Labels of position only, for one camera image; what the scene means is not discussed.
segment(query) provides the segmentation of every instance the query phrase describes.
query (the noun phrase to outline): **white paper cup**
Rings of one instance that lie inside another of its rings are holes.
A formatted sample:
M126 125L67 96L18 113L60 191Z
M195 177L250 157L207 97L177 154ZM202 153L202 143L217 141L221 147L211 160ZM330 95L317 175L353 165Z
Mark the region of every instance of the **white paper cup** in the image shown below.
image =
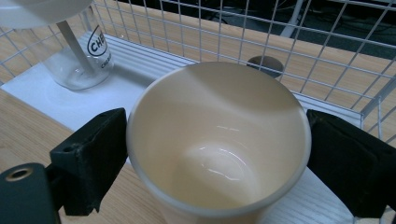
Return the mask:
M129 117L131 163L172 224L256 223L297 182L311 133L296 98L234 63L153 82Z

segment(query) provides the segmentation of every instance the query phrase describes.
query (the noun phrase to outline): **white plastic object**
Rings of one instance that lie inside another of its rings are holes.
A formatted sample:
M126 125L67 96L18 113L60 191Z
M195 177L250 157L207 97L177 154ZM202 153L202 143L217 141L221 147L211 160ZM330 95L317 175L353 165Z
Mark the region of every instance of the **white plastic object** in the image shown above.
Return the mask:
M0 26L26 29L58 23L91 3L92 0L1 0Z

